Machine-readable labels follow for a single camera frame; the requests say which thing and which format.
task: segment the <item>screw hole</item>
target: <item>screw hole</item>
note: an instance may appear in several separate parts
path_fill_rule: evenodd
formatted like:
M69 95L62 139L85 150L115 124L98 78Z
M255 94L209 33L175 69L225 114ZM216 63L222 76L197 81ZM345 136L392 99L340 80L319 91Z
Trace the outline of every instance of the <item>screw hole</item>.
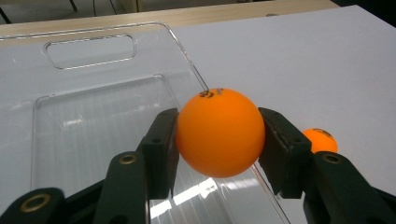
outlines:
M128 217L123 215L113 217L110 220L110 224L126 224L126 223L128 223Z
M49 202L50 202L49 194L47 193L38 194L26 200L21 205L21 211L24 213L31 213L44 207L44 205L46 205Z
M136 155L125 155L119 159L119 162L123 165L133 163L137 160Z

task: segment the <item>clear plastic tray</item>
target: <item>clear plastic tray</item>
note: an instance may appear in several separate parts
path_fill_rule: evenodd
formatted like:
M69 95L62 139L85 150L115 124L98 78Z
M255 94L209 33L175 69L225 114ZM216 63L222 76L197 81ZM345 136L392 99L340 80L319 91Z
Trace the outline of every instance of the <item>clear plastic tray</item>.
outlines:
M158 113L207 89L160 22L0 39L2 212L31 189L100 181ZM288 222L255 166L214 179L180 158L174 193L150 202L152 223Z

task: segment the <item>ping pong ball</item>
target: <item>ping pong ball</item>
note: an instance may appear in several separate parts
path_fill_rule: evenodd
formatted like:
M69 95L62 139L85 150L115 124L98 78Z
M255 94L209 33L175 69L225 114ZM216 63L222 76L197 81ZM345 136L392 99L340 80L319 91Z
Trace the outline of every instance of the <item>ping pong ball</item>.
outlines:
M336 153L338 151L338 146L335 138L330 133L322 129L307 129L303 131L303 134L311 141L311 151L313 153L319 151L330 151Z
M193 169L211 177L244 172L259 158L264 137L259 109L246 96L229 89L196 94L177 118L180 155Z

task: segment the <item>floor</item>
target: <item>floor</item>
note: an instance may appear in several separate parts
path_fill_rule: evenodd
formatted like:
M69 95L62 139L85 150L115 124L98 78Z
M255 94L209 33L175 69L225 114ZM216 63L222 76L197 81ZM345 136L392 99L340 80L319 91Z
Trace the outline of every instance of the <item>floor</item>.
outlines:
M119 0L111 0L117 14L125 13ZM0 6L12 23L31 21L56 21L94 17L93 0L74 0L77 12L69 0ZM96 16L114 15L110 0L94 0ZM0 24L6 22L0 17Z
M210 5L249 2L252 0L145 0L144 11L163 10L178 7L202 7ZM126 13L119 0L74 0L75 12L69 0L0 5L12 23L31 21L56 21ZM0 24L6 21L0 17Z

